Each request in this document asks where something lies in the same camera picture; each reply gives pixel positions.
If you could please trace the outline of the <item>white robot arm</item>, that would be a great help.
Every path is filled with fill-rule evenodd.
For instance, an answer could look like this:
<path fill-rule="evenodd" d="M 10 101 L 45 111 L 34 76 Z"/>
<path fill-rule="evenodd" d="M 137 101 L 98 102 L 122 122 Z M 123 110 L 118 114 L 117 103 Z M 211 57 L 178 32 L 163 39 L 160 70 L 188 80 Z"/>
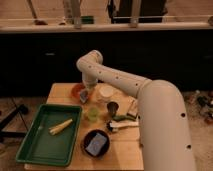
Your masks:
<path fill-rule="evenodd" d="M 197 171 L 184 99 L 174 84 L 106 67 L 97 50 L 80 57 L 77 68 L 87 89 L 103 81 L 137 99 L 144 171 Z"/>

